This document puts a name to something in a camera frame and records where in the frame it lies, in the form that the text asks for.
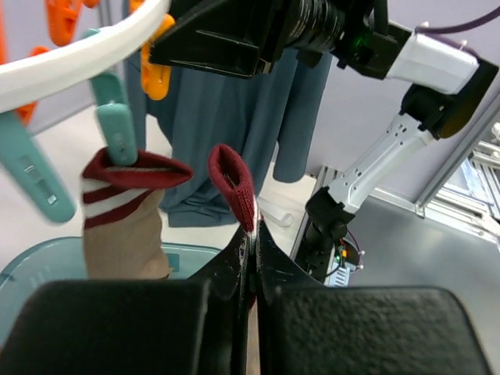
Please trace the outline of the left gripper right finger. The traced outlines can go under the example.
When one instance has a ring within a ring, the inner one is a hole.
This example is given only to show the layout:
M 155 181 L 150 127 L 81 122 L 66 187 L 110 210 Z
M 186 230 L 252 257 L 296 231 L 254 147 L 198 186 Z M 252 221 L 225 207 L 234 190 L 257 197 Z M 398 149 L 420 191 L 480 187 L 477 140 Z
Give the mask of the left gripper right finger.
M 264 374 L 489 374 L 462 303 L 436 287 L 326 287 L 265 223 L 255 250 Z

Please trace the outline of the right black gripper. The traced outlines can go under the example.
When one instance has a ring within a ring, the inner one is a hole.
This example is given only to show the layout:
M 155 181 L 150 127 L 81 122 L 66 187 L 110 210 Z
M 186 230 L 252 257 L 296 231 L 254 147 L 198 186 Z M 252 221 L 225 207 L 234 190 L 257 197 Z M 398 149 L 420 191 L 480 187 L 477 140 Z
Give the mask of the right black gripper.
M 306 13 L 303 1 L 174 1 L 175 25 L 152 43 L 150 62 L 240 78 L 268 74 Z

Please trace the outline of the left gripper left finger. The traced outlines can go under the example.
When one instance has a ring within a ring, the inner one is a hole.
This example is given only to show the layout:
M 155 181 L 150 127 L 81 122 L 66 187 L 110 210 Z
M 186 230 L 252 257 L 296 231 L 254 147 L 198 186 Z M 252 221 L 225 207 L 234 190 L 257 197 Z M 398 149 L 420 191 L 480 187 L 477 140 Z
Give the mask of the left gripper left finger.
M 185 280 L 57 280 L 38 288 L 2 347 L 4 374 L 243 374 L 249 239 Z

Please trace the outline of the white round clip hanger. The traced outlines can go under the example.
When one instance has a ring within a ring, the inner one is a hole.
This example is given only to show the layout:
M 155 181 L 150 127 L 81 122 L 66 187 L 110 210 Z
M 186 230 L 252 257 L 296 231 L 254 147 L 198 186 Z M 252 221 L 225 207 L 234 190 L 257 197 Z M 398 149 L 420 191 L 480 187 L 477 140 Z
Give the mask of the white round clip hanger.
M 137 51 L 159 28 L 169 0 L 146 0 L 125 20 L 65 47 L 1 66 L 1 111 L 63 91 Z

